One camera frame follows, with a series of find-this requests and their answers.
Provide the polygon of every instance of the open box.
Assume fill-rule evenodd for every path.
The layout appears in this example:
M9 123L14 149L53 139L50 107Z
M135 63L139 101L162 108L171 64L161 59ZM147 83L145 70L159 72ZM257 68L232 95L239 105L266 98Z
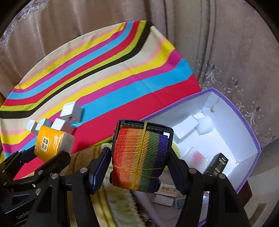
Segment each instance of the open box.
M144 120L174 127L190 115L210 117L214 128L211 132L203 135L198 135L196 130L193 130L186 138L179 140L177 146L180 157L183 157L192 147L195 147L209 161L216 154L223 153L229 160L223 173L238 193L251 174L259 158L261 148L242 114L219 91L210 88L196 93L148 116ZM173 184L169 172L164 171L160 180L162 183ZM181 210L153 204L155 197L153 194L137 191L134 193L157 226L175 226ZM205 222L207 207L208 199L205 198L199 225Z

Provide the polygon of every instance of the bolt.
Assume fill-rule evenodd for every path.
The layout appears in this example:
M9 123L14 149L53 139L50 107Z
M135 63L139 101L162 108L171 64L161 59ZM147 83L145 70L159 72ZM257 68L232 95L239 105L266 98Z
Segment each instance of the bolt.
M51 175L51 178L52 178L52 179L56 179L57 177L58 177L58 174L57 174L57 173L54 173L54 174Z
M36 195L39 195L40 192L41 192L41 189L40 189L40 188L37 188L36 191L35 191L35 194L36 194Z
M220 173L220 174L218 175L218 177L219 177L220 179L224 180L224 179L226 178L226 175L223 174L223 173Z
M189 173L195 174L195 173L197 173L197 170L195 168L190 168Z
M87 172L87 170L88 170L88 169L87 169L86 167L83 167L83 168L80 169L80 172L81 172L81 173L85 173L85 172Z

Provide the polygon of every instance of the black box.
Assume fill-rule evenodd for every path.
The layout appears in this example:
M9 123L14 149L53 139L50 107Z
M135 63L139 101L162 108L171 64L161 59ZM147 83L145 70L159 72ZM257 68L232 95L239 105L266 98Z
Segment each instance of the black box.
M214 156L213 160L206 168L204 175L208 176L217 176L219 173L222 173L226 164L228 163L228 159L222 153Z

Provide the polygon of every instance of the beige curtain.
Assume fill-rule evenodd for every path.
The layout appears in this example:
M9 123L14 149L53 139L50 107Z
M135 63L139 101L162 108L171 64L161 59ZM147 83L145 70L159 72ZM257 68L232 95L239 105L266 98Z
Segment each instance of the beige curtain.
M93 30L149 20L174 42L173 0L32 0L0 39L0 92L7 97L50 52Z

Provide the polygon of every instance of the striped tablecloth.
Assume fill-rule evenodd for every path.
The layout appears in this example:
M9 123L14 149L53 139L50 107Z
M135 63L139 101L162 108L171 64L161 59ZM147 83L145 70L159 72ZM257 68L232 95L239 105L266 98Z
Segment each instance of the striped tablecloth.
M187 61L152 23L102 28L47 55L15 86L0 108L3 151L33 146L29 119L53 122L65 103L83 108L74 153L112 136L119 119L140 120L198 91Z

